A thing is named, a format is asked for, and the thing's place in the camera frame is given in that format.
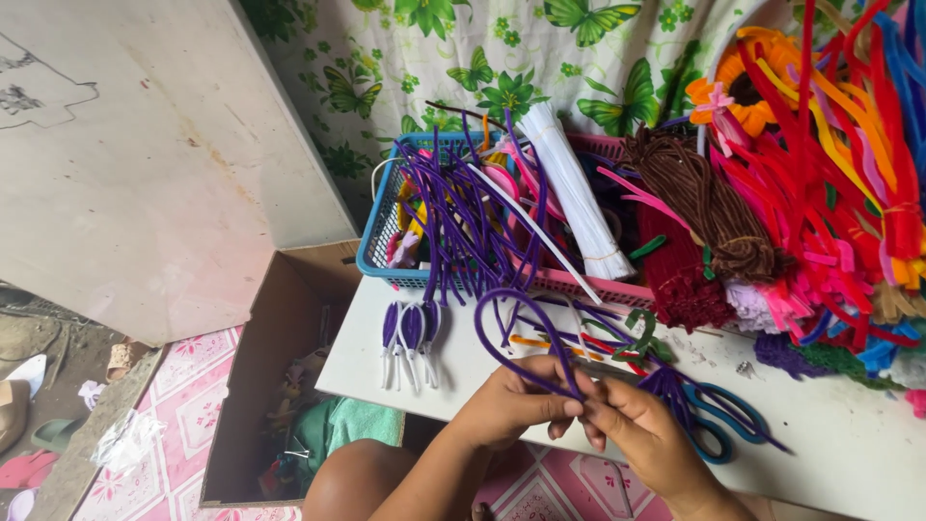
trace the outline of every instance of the curtain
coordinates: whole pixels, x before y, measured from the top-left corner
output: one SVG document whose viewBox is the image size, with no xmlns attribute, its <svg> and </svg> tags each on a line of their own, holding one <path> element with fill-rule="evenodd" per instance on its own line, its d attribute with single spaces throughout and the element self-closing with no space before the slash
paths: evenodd
<svg viewBox="0 0 926 521">
<path fill-rule="evenodd" d="M 572 132 L 623 136 L 693 107 L 685 85 L 756 0 L 241 2 L 362 224 L 369 175 L 395 137 L 462 130 L 459 114 L 425 101 L 503 121 L 505 107 L 516 120 L 549 100 Z"/>
</svg>

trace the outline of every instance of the blue scissor handle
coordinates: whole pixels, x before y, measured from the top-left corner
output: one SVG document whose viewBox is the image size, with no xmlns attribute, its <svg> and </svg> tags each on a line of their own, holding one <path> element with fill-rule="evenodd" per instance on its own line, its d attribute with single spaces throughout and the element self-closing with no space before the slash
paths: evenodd
<svg viewBox="0 0 926 521">
<path fill-rule="evenodd" d="M 713 394 L 717 395 L 720 399 L 727 401 L 730 405 L 739 409 L 743 415 L 752 421 L 753 424 L 758 428 L 760 432 L 769 432 L 769 427 L 765 423 L 765 420 L 762 419 L 762 416 L 752 408 L 748 403 L 743 401 L 740 397 L 731 393 L 725 388 L 715 386 L 714 384 L 699 384 L 701 388 L 705 388 L 711 391 Z M 706 413 L 713 414 L 717 416 L 723 423 L 730 426 L 736 434 L 740 435 L 741 438 L 745 439 L 749 443 L 764 443 L 765 439 L 762 438 L 757 432 L 752 432 L 746 428 L 743 424 L 738 422 L 735 418 L 730 416 L 726 411 L 717 407 L 713 404 L 710 404 L 704 401 L 700 396 L 697 388 L 691 384 L 682 384 L 682 389 L 685 392 L 685 397 L 688 399 L 688 402 L 697 407 L 698 409 L 704 410 Z"/>
<path fill-rule="evenodd" d="M 725 464 L 730 461 L 733 457 L 733 442 L 730 441 L 730 437 L 727 436 L 727 433 L 723 432 L 723 429 L 720 428 L 719 425 L 710 420 L 694 416 L 693 427 L 694 429 L 709 433 L 720 445 L 720 453 L 713 454 L 709 452 L 707 447 L 701 445 L 701 441 L 695 437 L 693 430 L 686 431 L 685 434 L 687 434 L 688 439 L 692 441 L 697 455 L 701 456 L 702 460 L 715 465 Z"/>
</svg>

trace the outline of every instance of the white table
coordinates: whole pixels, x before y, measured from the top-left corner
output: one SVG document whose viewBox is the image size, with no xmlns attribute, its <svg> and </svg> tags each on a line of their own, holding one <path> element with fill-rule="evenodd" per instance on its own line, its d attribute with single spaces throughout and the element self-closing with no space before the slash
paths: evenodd
<svg viewBox="0 0 926 521">
<path fill-rule="evenodd" d="M 405 381 L 401 391 L 394 385 L 392 390 L 380 389 L 382 317 L 386 306 L 397 299 L 412 302 L 420 299 L 420 292 L 396 292 L 380 279 L 364 278 L 317 387 L 450 420 L 498 366 L 473 331 L 475 302 L 470 299 L 461 308 L 454 301 L 444 310 L 444 341 L 435 344 L 441 388 L 415 393 Z M 503 304 L 503 310 L 507 305 L 510 302 Z M 563 320 L 569 318 L 564 308 L 544 305 L 544 309 L 557 327 L 574 328 Z M 489 338 L 501 338 L 491 315 L 484 323 Z M 529 334 L 525 324 L 516 331 Z M 841 376 L 794 381 L 784 371 L 756 362 L 751 339 L 720 333 L 723 337 L 698 332 L 688 337 L 684 330 L 660 326 L 656 335 L 669 340 L 679 359 L 676 368 L 695 380 L 727 388 L 753 405 L 774 437 L 795 453 L 746 443 L 728 429 L 736 446 L 735 459 L 711 466 L 721 482 L 731 489 L 863 519 L 923 518 L 926 423 L 913 417 L 899 393 L 895 393 L 899 401 L 892 401 L 884 392 Z M 736 366 L 744 361 L 756 370 L 752 378 L 736 373 Z M 578 426 L 555 442 L 547 437 L 545 426 L 529 429 L 523 439 L 597 455 Z M 610 444 L 603 457 L 625 460 Z"/>
</svg>

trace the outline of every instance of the hand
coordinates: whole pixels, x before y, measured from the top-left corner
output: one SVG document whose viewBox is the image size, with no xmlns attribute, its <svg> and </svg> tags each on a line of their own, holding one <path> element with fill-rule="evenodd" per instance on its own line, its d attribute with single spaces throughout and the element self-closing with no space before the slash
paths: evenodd
<svg viewBox="0 0 926 521">
<path fill-rule="evenodd" d="M 718 511 L 742 508 L 697 455 L 662 400 L 614 378 L 580 390 L 589 398 L 585 419 L 618 445 L 633 472 L 676 519 L 712 518 Z"/>
<path fill-rule="evenodd" d="M 520 367 L 555 384 L 568 388 L 559 359 L 552 355 L 529 356 L 513 360 Z M 593 388 L 592 379 L 574 371 L 580 388 Z M 460 409 L 447 428 L 453 429 L 474 448 L 503 450 L 510 447 L 529 426 L 550 422 L 550 439 L 561 438 L 582 414 L 582 404 L 572 398 L 549 394 L 506 367 L 499 367 Z M 601 438 L 597 428 L 586 432 Z"/>
</svg>

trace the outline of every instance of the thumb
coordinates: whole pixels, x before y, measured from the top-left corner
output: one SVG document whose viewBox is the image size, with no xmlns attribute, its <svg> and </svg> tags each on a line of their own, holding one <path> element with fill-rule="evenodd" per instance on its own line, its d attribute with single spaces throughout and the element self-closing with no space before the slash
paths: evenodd
<svg viewBox="0 0 926 521">
<path fill-rule="evenodd" d="M 597 400 L 584 403 L 584 416 L 623 451 L 625 446 L 652 443 L 652 435 L 624 413 Z"/>
<path fill-rule="evenodd" d="M 519 425 L 537 426 L 581 414 L 582 404 L 573 398 L 556 394 L 524 394 L 520 395 L 514 420 Z"/>
</svg>

